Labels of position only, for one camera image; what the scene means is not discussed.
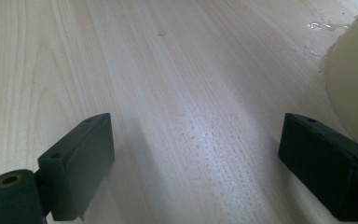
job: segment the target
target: water spill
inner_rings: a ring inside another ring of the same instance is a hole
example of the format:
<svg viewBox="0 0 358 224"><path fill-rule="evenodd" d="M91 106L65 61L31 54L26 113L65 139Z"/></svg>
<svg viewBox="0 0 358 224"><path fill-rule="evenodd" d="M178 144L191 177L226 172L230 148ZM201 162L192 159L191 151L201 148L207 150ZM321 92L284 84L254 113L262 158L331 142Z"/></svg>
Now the water spill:
<svg viewBox="0 0 358 224"><path fill-rule="evenodd" d="M324 22L314 21L314 22L308 23L307 27L314 31L319 31L319 30L322 30L323 28L325 28L331 32L335 32L336 29L339 29L339 28L348 30L350 28L350 25L349 24L333 24L333 23L324 23Z"/></svg>

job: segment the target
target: wood grain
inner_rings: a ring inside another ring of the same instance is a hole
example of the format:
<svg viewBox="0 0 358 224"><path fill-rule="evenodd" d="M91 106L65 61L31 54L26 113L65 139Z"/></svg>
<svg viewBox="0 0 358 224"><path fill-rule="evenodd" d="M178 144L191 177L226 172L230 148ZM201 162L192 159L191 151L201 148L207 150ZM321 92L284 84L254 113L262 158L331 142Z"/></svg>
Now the wood grain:
<svg viewBox="0 0 358 224"><path fill-rule="evenodd" d="M357 14L333 0L0 1L0 174L35 171L110 112L116 161L85 223L337 223L277 152L285 112L345 132L319 67L344 30L307 24Z"/></svg>

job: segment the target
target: light wood grain surface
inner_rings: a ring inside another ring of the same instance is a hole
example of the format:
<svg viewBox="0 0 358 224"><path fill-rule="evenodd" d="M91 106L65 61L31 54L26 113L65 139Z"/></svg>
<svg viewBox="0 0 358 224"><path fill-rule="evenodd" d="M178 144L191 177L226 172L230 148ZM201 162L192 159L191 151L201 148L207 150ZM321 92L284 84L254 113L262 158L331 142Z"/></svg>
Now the light wood grain surface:
<svg viewBox="0 0 358 224"><path fill-rule="evenodd" d="M358 0L0 1L0 174L35 171L110 112L116 161L85 223L337 223L277 152L285 112L345 133L320 62L357 14Z"/></svg>

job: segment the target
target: beige object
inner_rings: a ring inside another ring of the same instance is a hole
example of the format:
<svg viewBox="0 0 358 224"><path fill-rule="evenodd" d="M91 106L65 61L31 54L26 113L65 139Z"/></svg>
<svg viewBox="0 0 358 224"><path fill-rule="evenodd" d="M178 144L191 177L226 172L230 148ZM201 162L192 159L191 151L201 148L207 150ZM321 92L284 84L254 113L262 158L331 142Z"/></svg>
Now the beige object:
<svg viewBox="0 0 358 224"><path fill-rule="evenodd" d="M339 223L277 153L285 112L344 133L319 73L337 34L307 24L357 14L358 0L0 1L0 174L35 171L110 112L116 161L74 223Z"/></svg>
<svg viewBox="0 0 358 224"><path fill-rule="evenodd" d="M333 106L345 128L358 142L358 18L332 47L325 66Z"/></svg>

